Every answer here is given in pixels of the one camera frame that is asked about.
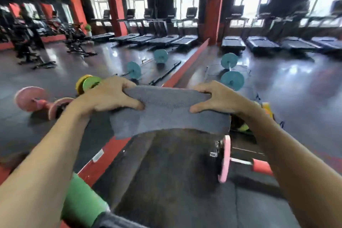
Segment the finger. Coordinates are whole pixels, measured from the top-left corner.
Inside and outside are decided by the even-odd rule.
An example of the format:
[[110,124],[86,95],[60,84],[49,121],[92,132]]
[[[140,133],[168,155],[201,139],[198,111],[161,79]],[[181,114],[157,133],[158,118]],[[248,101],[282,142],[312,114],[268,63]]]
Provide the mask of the finger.
[[123,83],[122,83],[122,88],[130,88],[130,87],[136,87],[136,84],[126,78],[122,78]]
[[144,104],[134,98],[131,98],[129,96],[124,96],[122,99],[122,107],[131,107],[137,110],[143,110],[145,108]]
[[208,109],[212,109],[211,99],[193,105],[192,107],[190,107],[190,113],[199,113],[203,110],[208,110]]
[[212,91],[210,83],[199,83],[196,86],[194,86],[193,89],[201,93],[211,93]]

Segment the folded fabric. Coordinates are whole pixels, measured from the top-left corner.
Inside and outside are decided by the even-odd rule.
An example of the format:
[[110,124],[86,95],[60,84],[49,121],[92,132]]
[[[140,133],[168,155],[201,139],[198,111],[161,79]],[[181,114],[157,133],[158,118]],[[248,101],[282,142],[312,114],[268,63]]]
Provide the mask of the folded fabric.
[[211,134],[228,134],[230,115],[212,110],[190,113],[192,105],[210,99],[210,94],[195,90],[137,86],[124,92],[145,105],[143,111],[131,108],[114,110],[110,123],[116,139],[162,129],[197,129]]

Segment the gray cloth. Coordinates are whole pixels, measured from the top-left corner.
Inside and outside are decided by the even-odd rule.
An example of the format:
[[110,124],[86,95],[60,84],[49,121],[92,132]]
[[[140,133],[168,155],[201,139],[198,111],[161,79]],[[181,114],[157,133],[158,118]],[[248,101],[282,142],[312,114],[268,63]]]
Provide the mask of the gray cloth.
[[208,100],[210,94],[195,90],[137,86],[124,92],[145,105],[143,111],[131,108],[114,110],[110,116],[116,139],[162,129],[187,128],[211,134],[228,134],[230,115],[206,110],[192,114],[192,105]]

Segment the right hand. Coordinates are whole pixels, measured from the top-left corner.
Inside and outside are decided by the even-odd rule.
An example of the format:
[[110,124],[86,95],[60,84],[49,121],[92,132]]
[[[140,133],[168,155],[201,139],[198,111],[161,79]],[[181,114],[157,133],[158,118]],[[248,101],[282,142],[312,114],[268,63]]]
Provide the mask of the right hand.
[[223,113],[239,114],[253,106],[250,100],[217,81],[200,83],[193,89],[201,93],[210,93],[211,98],[190,107],[190,113],[214,110]]

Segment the person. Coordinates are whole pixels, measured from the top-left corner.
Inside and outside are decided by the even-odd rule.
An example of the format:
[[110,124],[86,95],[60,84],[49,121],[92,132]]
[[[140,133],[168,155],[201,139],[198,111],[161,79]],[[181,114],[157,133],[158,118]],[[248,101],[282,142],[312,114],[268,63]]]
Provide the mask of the person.
[[[119,107],[143,110],[123,93],[135,84],[117,76],[75,99],[0,186],[0,227],[57,227],[84,129],[94,111]],[[233,113],[253,131],[269,159],[284,195],[301,227],[342,226],[342,177],[282,130],[258,105],[219,82],[194,87],[211,93],[191,113]]]

